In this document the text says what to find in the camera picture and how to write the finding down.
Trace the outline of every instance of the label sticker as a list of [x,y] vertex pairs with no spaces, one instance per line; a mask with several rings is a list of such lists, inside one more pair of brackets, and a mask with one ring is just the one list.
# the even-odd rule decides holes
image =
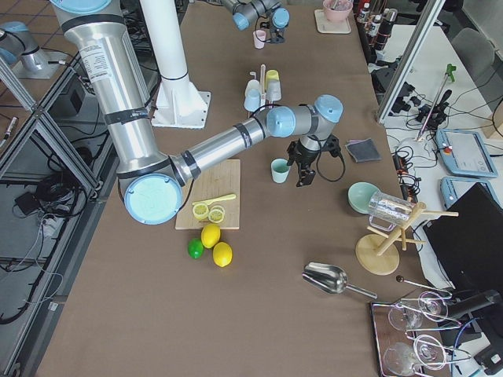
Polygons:
[[91,83],[112,77],[112,69],[102,44],[84,47],[80,50],[80,56]]
[[500,358],[500,355],[498,355],[497,353],[495,355],[493,355],[490,359],[493,363],[497,364],[501,361],[501,358]]

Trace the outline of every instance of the white cylinder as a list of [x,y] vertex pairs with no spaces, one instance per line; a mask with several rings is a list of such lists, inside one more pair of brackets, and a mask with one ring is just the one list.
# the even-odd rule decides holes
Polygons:
[[140,3],[157,66],[163,76],[164,93],[172,107],[175,92],[179,115],[188,115],[193,110],[190,80],[174,0],[141,0]]

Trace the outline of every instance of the wooden cutting board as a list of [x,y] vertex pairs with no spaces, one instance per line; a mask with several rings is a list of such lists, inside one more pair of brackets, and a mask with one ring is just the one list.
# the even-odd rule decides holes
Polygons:
[[[216,202],[209,207],[210,209],[215,205],[224,207],[226,216],[223,222],[218,224],[220,229],[239,229],[240,172],[241,164],[239,159],[227,159],[219,165],[204,171],[194,181],[189,201],[185,207],[178,212],[174,228],[202,229],[210,222],[208,220],[196,220],[192,213],[192,203],[234,193],[236,194],[236,199]],[[189,186],[190,184],[187,184],[183,188],[184,198],[189,191]]]

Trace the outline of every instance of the light blue bowl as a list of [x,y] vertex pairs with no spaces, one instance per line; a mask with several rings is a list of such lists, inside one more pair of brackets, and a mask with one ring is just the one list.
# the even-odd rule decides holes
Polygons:
[[349,205],[360,214],[368,214],[370,197],[376,191],[379,189],[372,183],[356,182],[347,192]]

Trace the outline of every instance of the pink cup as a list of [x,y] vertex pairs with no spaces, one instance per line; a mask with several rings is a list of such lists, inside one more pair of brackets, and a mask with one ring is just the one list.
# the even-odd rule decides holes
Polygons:
[[267,33],[265,30],[259,29],[253,32],[253,45],[256,49],[263,49],[266,45]]
[[335,9],[331,9],[335,0],[323,0],[323,13],[327,20],[332,22],[342,22],[353,10],[352,0],[339,0]]

